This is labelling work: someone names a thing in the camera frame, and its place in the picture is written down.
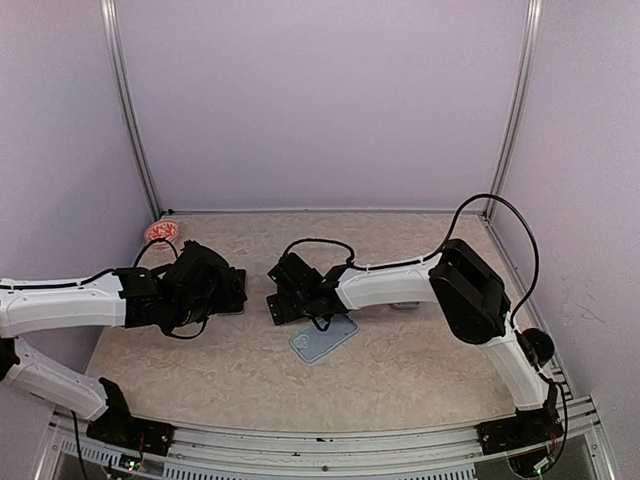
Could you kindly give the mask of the light blue phone case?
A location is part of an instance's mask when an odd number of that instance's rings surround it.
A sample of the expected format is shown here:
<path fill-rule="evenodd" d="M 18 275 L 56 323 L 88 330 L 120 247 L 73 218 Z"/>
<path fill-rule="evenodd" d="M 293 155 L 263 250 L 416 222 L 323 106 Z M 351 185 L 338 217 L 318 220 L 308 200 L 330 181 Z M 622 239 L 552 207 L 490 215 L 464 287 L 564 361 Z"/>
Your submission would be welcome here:
<path fill-rule="evenodd" d="M 289 341 L 293 351 L 306 364 L 313 364 L 336 350 L 360 331 L 349 315 L 334 315 L 318 329 L 315 325 L 296 333 Z"/>

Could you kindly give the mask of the red white patterned bowl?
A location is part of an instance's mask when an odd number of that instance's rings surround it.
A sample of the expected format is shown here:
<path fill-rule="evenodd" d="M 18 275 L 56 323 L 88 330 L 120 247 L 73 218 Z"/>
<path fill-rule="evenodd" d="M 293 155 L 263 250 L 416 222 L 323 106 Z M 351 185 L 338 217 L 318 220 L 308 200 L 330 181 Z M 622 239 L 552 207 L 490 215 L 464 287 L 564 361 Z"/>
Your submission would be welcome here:
<path fill-rule="evenodd" d="M 161 219 L 152 223 L 144 233 L 146 243 L 156 239 L 176 240 L 181 232 L 181 224 L 173 219 Z"/>

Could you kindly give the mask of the lilac phone case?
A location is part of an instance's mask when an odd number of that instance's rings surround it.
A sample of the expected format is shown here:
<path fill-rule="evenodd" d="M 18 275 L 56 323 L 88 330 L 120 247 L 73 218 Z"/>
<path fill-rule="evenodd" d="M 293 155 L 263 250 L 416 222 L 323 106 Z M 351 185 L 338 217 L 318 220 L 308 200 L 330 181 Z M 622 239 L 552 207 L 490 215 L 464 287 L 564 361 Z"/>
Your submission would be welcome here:
<path fill-rule="evenodd" d="M 397 303 L 390 304 L 390 307 L 394 310 L 408 311 L 408 310 L 415 310 L 419 308 L 420 303 L 419 302 L 397 302 Z"/>

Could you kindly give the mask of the front aluminium rail base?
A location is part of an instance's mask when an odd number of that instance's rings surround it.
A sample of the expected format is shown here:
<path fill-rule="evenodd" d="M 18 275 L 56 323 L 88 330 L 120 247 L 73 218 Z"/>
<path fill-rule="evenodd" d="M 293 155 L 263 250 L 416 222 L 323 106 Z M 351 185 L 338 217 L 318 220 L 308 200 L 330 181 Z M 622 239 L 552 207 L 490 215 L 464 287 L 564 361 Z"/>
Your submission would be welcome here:
<path fill-rule="evenodd" d="M 614 458 L 601 415 L 591 395 L 571 392 L 562 383 L 569 414 L 569 433 L 557 464 L 543 479 L 623 479 Z M 259 479 L 381 477 L 427 479 L 435 472 L 442 479 L 478 478 L 481 463 L 495 463 L 495 473 L 512 474 L 508 457 L 541 448 L 541 443 L 486 454 L 477 424 L 514 414 L 515 407 L 501 381 L 488 387 L 465 385 L 444 393 L 427 388 L 422 393 L 382 394 L 349 392 L 295 394 L 232 392 L 228 402 L 177 406 L 153 412 L 133 393 L 133 415 L 174 426 L 167 455 L 144 453 L 136 474 L 119 468 L 122 455 L 139 459 L 137 450 L 120 448 L 87 438 L 87 422 L 79 419 L 79 437 L 87 473 L 106 479 L 109 458 L 112 478 L 126 479 Z M 54 479 L 62 460 L 71 475 L 80 478 L 74 425 L 69 411 L 55 407 L 27 479 Z"/>

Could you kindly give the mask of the aluminium frame post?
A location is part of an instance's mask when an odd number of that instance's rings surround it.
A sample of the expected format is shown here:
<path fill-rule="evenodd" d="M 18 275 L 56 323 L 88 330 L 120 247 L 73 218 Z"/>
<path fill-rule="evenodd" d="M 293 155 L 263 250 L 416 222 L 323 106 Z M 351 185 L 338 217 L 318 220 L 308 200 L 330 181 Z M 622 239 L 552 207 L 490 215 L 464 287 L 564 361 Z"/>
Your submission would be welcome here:
<path fill-rule="evenodd" d="M 124 48 L 118 22 L 117 4 L 113 0 L 101 0 L 100 11 L 111 67 L 114 74 L 117 97 L 133 153 L 134 164 L 150 214 L 153 220 L 158 220 L 163 214 L 163 209 L 147 160 L 139 122 L 135 112 L 133 96 L 128 82 Z"/>
<path fill-rule="evenodd" d="M 507 118 L 506 130 L 501 144 L 498 164 L 490 186 L 490 193 L 500 196 L 504 189 L 508 170 L 512 161 L 521 120 L 525 110 L 531 71 L 534 66 L 536 47 L 538 43 L 542 0 L 527 2 L 527 13 L 523 34 L 516 81 L 512 95 L 511 107 Z"/>

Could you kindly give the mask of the left aluminium frame post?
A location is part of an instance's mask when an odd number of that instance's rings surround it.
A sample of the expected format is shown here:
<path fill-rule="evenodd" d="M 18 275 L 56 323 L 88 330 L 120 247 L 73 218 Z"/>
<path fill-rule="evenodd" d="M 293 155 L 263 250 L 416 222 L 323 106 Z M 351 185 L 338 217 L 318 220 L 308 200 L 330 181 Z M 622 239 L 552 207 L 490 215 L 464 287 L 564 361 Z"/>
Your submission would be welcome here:
<path fill-rule="evenodd" d="M 117 97 L 133 153 L 134 164 L 150 214 L 153 220 L 158 220 L 163 214 L 163 209 L 147 160 L 139 122 L 135 112 L 133 96 L 128 82 L 124 48 L 118 22 L 117 4 L 113 0 L 101 0 L 100 11 L 111 67 L 114 74 Z"/>

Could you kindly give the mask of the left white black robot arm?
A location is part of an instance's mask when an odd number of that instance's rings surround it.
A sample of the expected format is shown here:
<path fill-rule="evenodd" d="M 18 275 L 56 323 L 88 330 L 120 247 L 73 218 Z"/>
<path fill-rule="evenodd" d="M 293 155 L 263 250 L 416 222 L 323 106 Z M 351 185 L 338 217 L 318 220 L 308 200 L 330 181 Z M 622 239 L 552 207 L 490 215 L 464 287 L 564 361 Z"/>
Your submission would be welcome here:
<path fill-rule="evenodd" d="M 214 315 L 240 313 L 246 272 L 215 251 L 185 242 L 171 263 L 147 269 L 111 268 L 85 279 L 1 282 L 1 382 L 49 400 L 87 421 L 86 434 L 141 454 L 165 456 L 174 438 L 169 423 L 134 416 L 119 385 L 76 372 L 34 349 L 27 333 L 100 326 L 205 326 Z"/>

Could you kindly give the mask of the black cup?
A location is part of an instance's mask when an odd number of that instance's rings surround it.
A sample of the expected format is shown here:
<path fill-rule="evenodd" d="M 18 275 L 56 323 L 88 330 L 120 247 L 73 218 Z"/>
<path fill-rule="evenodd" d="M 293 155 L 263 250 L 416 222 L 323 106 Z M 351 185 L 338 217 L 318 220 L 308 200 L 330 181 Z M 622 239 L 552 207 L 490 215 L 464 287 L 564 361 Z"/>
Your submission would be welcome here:
<path fill-rule="evenodd" d="M 543 330 L 528 328 L 521 333 L 520 339 L 527 358 L 539 368 L 543 368 L 555 354 L 554 342 Z"/>

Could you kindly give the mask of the right aluminium frame post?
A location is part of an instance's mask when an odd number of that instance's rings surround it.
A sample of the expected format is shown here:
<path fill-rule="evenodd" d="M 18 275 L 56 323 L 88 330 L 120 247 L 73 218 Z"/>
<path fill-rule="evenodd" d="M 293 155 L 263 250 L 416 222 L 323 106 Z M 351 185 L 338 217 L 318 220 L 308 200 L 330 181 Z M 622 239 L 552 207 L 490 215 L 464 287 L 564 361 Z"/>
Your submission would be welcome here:
<path fill-rule="evenodd" d="M 490 193 L 500 196 L 504 189 L 508 170 L 512 161 L 521 120 L 525 110 L 531 71 L 534 66 L 536 47 L 538 43 L 542 0 L 527 2 L 527 13 L 523 34 L 516 81 L 512 95 L 511 107 L 507 118 L 506 130 L 501 144 L 498 164 L 490 186 Z"/>

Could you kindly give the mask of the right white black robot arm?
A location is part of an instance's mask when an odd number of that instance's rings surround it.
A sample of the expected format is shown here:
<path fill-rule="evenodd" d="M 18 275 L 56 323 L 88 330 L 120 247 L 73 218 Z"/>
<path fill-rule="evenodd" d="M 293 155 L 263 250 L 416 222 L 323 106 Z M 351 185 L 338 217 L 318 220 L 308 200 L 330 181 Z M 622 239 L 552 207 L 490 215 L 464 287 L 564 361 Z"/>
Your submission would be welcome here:
<path fill-rule="evenodd" d="M 484 352 L 512 397 L 513 415 L 479 425 L 484 453 L 565 438 L 560 389 L 544 372 L 553 340 L 540 329 L 518 328 L 502 278 L 465 241 L 448 240 L 435 254 L 397 264 L 347 259 L 326 274 L 286 250 L 268 276 L 276 291 L 266 302 L 277 325 L 307 318 L 325 331 L 334 317 L 368 307 L 438 304 L 452 334 Z"/>

